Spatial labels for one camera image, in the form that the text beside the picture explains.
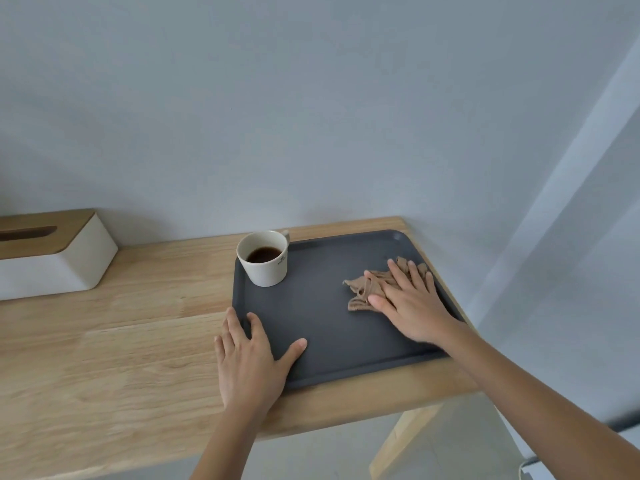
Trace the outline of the white ceramic cup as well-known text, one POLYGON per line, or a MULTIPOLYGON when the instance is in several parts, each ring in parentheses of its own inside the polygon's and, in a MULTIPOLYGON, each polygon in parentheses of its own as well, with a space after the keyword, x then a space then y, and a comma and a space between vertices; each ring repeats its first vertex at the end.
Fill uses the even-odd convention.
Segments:
POLYGON ((290 241, 289 230, 252 232, 240 240, 236 247, 236 256, 253 284, 259 287, 272 287, 283 281, 287 274, 290 241), (245 261, 252 250, 263 246, 279 248, 283 252, 277 259, 263 264, 251 264, 245 261))

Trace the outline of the person's left hand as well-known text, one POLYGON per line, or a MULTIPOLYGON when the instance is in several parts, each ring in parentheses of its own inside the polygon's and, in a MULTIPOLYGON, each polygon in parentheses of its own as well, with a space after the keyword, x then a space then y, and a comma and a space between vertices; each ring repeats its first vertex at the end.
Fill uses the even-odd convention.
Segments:
POLYGON ((244 405, 264 409, 267 414, 283 393, 290 371, 279 370, 259 317, 249 313, 247 318, 251 338, 247 337, 250 348, 245 355, 227 362, 227 313, 222 332, 214 339, 220 395, 225 409, 244 405))

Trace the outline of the dark grey rectangular tray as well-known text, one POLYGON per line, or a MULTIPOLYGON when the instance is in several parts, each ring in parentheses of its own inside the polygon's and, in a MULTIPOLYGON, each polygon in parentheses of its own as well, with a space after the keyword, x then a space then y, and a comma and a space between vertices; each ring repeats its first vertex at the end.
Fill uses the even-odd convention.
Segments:
POLYGON ((354 233, 290 244, 287 274, 272 287, 251 282, 236 258, 232 306, 247 336, 246 314, 261 320, 271 352, 279 359, 297 339, 308 347, 292 366, 286 390, 295 390, 400 366, 437 360, 446 353, 406 338, 375 311, 348 311, 354 297, 344 280, 363 271, 386 271, 389 258, 425 263, 398 230, 354 233))

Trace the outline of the wooden table leg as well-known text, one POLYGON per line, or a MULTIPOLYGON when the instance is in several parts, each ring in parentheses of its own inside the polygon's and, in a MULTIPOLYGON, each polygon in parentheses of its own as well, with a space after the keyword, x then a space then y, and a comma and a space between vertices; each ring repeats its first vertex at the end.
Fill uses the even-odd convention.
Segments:
POLYGON ((369 465, 371 480, 384 478, 414 442, 433 436, 441 427, 446 409, 440 403, 403 412, 369 465))

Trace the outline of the beige cloth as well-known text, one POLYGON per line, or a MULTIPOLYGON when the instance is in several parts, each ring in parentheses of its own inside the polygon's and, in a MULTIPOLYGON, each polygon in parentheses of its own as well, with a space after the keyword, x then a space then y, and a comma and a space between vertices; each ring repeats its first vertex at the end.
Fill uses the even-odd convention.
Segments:
MULTIPOLYGON (((396 258, 396 266, 398 266, 400 271, 404 273, 409 281, 412 281, 408 263, 409 261, 403 257, 396 258)), ((429 272, 428 265, 425 263, 418 263, 416 268, 421 280, 426 284, 426 275, 429 272)), ((345 280, 342 282, 354 293, 354 297, 350 298, 348 302, 348 311, 376 311, 369 302, 369 296, 377 295, 387 298, 381 283, 386 283, 389 287, 396 290, 401 289, 391 271, 370 271, 370 273, 373 278, 362 275, 354 280, 345 280)))

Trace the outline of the person's right forearm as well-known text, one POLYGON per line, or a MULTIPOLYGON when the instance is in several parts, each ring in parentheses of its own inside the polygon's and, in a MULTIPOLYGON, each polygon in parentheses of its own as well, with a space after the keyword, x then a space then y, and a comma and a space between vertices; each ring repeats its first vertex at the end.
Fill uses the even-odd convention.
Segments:
POLYGON ((556 480, 640 480, 640 450, 455 320, 434 328, 556 480))

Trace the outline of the white tissue box wooden lid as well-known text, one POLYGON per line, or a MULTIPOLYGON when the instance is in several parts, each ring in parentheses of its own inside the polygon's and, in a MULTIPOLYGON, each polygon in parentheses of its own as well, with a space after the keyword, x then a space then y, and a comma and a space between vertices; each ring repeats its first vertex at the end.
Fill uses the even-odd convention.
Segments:
POLYGON ((94 209, 0 216, 0 301, 90 290, 117 252, 94 209))

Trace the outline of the person's left forearm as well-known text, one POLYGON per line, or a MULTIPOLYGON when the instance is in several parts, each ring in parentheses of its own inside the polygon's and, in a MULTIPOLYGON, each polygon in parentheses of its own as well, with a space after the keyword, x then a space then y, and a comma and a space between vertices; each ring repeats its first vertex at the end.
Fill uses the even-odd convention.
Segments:
POLYGON ((189 480, 241 480, 265 417, 261 408, 226 408, 189 480))

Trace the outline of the black coffee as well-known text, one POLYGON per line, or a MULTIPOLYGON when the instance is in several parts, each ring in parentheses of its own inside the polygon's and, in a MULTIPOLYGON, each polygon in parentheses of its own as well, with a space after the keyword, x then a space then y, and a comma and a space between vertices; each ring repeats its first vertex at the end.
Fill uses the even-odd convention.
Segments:
POLYGON ((282 252, 283 251, 279 248, 263 246, 252 250, 245 258, 245 261, 251 264, 263 264, 277 259, 282 252))

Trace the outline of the person's right hand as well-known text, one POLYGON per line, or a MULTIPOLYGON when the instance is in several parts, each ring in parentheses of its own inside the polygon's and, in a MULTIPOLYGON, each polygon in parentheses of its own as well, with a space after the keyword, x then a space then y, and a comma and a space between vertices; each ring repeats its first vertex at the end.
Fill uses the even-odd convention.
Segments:
MULTIPOLYGON (((434 299, 426 288, 413 262, 413 291, 400 291, 398 294, 388 294, 387 284, 381 283, 387 299, 394 304, 399 317, 388 317, 389 321, 405 337, 422 343, 445 347, 445 341, 453 336, 455 330, 464 326, 456 320, 441 302, 434 299)), ((372 277, 369 271, 364 275, 372 277)))

